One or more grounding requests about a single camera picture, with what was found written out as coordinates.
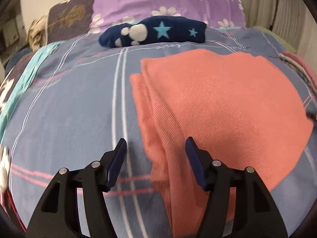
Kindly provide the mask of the salmon pink knit garment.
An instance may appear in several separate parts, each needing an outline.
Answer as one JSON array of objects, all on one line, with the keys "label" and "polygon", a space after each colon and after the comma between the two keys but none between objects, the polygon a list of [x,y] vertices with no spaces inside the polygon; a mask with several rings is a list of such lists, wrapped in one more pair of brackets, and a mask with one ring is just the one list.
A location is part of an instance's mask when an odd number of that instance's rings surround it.
[{"label": "salmon pink knit garment", "polygon": [[228,167],[254,167],[272,190],[312,134],[296,88],[261,56],[194,49],[143,59],[130,82],[150,180],[174,237],[197,233],[207,203],[185,152],[188,137]]}]

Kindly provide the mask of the stack of folded clothes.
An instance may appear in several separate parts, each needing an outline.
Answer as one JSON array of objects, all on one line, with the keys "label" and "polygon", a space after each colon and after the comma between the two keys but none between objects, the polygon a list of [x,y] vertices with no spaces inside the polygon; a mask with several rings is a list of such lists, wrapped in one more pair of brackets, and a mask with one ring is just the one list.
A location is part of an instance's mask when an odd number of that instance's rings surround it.
[{"label": "stack of folded clothes", "polygon": [[312,90],[313,95],[316,97],[316,74],[309,66],[307,66],[305,61],[298,55],[289,51],[283,51],[283,53],[279,53],[278,56],[281,60],[287,62],[300,73],[306,84]]}]

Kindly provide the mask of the blue plaid bed sheet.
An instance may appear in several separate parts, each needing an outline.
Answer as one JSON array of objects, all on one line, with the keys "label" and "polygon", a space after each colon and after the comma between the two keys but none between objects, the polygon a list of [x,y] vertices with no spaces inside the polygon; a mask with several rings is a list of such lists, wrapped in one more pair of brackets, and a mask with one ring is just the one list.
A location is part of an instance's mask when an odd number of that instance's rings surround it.
[{"label": "blue plaid bed sheet", "polygon": [[260,55],[289,78],[305,109],[316,111],[312,90],[279,59],[283,48],[273,36],[252,29],[208,29],[206,38],[203,44],[106,49],[98,35],[79,36],[64,41],[46,57],[19,99],[2,138],[12,158],[11,194],[25,225],[59,169],[82,169],[124,138],[128,158],[115,187],[105,195],[116,233],[119,237],[171,237],[163,200],[150,183],[152,164],[143,151],[130,85],[130,76],[141,72],[143,58],[193,49]]}]

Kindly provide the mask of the green pillow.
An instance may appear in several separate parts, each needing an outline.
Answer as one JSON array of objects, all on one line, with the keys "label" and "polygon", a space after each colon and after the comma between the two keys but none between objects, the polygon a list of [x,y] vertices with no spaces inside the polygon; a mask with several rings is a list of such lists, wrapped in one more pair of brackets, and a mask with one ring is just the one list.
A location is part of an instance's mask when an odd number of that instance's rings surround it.
[{"label": "green pillow", "polygon": [[272,31],[261,27],[261,26],[254,26],[255,29],[258,29],[260,31],[263,31],[265,33],[268,33],[270,35],[272,35],[276,40],[278,40],[278,42],[283,45],[283,47],[288,50],[291,53],[297,54],[297,51],[290,45],[288,44],[283,38],[279,37],[278,35],[276,35],[275,33],[273,33]]}]

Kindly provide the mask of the beige plush toy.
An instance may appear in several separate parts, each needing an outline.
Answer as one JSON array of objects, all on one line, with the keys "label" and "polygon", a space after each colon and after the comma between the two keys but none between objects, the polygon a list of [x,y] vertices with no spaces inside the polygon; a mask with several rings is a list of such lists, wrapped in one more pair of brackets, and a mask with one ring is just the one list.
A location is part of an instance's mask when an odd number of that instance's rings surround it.
[{"label": "beige plush toy", "polygon": [[41,16],[39,19],[35,19],[28,30],[27,42],[31,50],[38,51],[41,47],[47,44],[47,15]]}]

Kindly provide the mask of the dark purple tree pillow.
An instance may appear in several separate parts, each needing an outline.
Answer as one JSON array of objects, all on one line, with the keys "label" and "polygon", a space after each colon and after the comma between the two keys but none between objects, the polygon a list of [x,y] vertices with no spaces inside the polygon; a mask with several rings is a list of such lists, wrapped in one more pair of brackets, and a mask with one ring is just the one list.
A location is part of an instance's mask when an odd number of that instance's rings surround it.
[{"label": "dark purple tree pillow", "polygon": [[47,43],[87,34],[94,0],[64,0],[50,8],[47,18]]}]

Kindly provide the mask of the navy star pattern fleece garment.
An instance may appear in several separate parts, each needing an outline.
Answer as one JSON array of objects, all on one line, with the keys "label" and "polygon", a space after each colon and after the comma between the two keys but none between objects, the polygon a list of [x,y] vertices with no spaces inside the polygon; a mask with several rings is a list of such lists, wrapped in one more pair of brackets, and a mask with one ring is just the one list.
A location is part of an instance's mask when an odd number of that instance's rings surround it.
[{"label": "navy star pattern fleece garment", "polygon": [[98,39],[106,48],[159,42],[205,42],[207,25],[181,16],[152,16],[136,24],[122,23],[107,29]]}]

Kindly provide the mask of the white curtain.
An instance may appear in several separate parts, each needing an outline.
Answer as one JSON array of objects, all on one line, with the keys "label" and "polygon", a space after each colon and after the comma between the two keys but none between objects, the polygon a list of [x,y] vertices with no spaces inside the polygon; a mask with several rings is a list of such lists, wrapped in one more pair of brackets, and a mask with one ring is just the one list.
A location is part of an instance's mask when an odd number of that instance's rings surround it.
[{"label": "white curtain", "polygon": [[242,5],[248,27],[268,29],[300,53],[309,46],[316,23],[303,0],[242,0]]}]

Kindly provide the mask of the purple floral pillow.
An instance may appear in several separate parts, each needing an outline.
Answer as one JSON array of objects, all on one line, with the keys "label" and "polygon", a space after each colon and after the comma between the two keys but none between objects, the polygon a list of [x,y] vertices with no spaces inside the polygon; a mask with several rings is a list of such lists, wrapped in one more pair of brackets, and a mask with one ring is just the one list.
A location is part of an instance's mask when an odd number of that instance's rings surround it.
[{"label": "purple floral pillow", "polygon": [[183,16],[214,29],[246,26],[241,0],[94,0],[90,32],[151,16]]}]

